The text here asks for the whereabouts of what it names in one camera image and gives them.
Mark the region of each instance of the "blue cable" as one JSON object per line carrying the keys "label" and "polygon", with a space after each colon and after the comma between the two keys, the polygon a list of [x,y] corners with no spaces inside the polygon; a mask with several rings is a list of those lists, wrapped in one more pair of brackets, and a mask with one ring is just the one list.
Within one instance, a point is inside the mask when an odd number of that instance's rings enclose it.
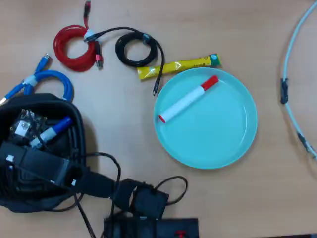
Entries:
{"label": "blue cable", "polygon": [[73,85],[71,84],[70,80],[62,73],[53,71],[53,70],[47,70],[42,71],[44,67],[47,65],[49,61],[49,55],[46,54],[43,56],[36,67],[34,76],[30,77],[30,81],[28,81],[28,78],[21,82],[19,85],[15,86],[2,100],[0,100],[0,105],[4,103],[6,100],[9,100],[12,98],[15,94],[19,93],[24,88],[24,95],[31,95],[34,92],[34,86],[43,81],[46,78],[54,77],[58,78],[64,85],[64,95],[63,99],[67,101],[71,101],[73,98]]}

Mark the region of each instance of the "white marker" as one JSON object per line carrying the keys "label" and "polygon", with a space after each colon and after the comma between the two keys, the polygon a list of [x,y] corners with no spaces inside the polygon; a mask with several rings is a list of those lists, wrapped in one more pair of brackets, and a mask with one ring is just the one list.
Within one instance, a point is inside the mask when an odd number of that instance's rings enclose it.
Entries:
{"label": "white marker", "polygon": [[208,79],[205,83],[195,88],[193,91],[186,94],[182,99],[180,99],[178,102],[176,102],[174,105],[172,105],[170,108],[168,108],[166,111],[164,111],[161,115],[158,117],[163,123],[168,122],[171,120],[174,116],[179,114],[182,110],[187,108],[189,105],[191,105],[194,101],[196,101],[198,98],[200,98],[204,93],[210,89],[212,86],[214,86],[216,83],[218,83],[218,77],[213,76],[210,79]]}

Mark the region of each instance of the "table surface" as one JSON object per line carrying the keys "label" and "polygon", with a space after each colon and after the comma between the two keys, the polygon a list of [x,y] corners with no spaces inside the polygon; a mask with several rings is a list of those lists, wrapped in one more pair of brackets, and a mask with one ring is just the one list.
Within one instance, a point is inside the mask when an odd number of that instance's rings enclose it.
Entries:
{"label": "table surface", "polygon": [[[223,70],[235,75],[257,104],[259,128],[249,152],[237,163],[214,171],[187,167],[160,145],[152,123],[153,80],[140,82],[136,70],[116,57],[114,44],[123,32],[103,37],[105,65],[72,72],[53,55],[52,41],[64,26],[83,24],[82,0],[0,1],[0,94],[32,74],[38,60],[51,53],[51,69],[74,84],[74,104],[81,111],[87,150],[113,154],[122,177],[157,184],[183,175],[189,190],[165,217],[198,217],[201,237],[245,238],[313,233],[316,227],[317,165],[307,156],[279,104],[281,64],[290,35],[312,0],[94,0],[89,25],[95,31],[130,26],[147,32],[162,45],[166,61],[219,53]],[[317,12],[307,20],[289,62],[290,105],[312,145],[317,144],[316,30]],[[71,57],[87,46],[74,41]],[[148,49],[131,47],[141,59]],[[171,76],[164,77],[167,82]],[[62,95],[62,85],[49,80],[37,92]],[[95,171],[115,178],[116,168],[104,158],[90,159]],[[183,186],[164,187],[177,197]],[[72,199],[63,205],[70,204]],[[85,196],[82,205],[96,234],[101,234],[110,201]],[[7,237],[86,238],[78,209],[65,213],[14,214],[0,208],[0,231]]]}

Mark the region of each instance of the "cable tie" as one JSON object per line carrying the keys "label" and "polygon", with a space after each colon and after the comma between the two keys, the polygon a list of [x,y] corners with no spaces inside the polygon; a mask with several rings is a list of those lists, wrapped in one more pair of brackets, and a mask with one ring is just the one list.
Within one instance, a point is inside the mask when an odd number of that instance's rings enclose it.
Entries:
{"label": "cable tie", "polygon": [[28,76],[23,80],[24,85],[31,85],[35,87],[38,82],[36,81],[36,77],[34,75]]}
{"label": "cable tie", "polygon": [[303,137],[301,133],[297,133],[297,136],[299,140],[301,141],[301,143],[303,144],[303,146],[305,147],[305,149],[308,151],[308,146],[307,146],[305,137]]}
{"label": "cable tie", "polygon": [[88,37],[91,37],[95,35],[95,32],[91,29],[88,29],[86,34],[84,35],[84,42],[89,42],[89,41],[86,41]]}
{"label": "cable tie", "polygon": [[288,78],[281,79],[281,104],[288,102]]}
{"label": "cable tie", "polygon": [[151,37],[148,34],[143,34],[142,41],[144,44],[147,44],[150,41]]}

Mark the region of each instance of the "blue marker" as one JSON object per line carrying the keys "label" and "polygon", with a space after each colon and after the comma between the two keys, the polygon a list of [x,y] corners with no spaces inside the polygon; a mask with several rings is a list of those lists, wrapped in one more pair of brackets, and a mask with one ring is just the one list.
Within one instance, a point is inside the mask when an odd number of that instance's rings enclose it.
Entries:
{"label": "blue marker", "polygon": [[[73,121],[71,120],[70,117],[65,117],[63,120],[61,120],[59,123],[56,125],[50,127],[46,131],[44,131],[40,137],[44,142],[48,142],[52,140],[55,136],[66,130],[70,125],[73,124]],[[42,147],[41,142],[39,141],[38,138],[35,138],[30,142],[30,146],[32,148],[37,148],[40,149]]]}

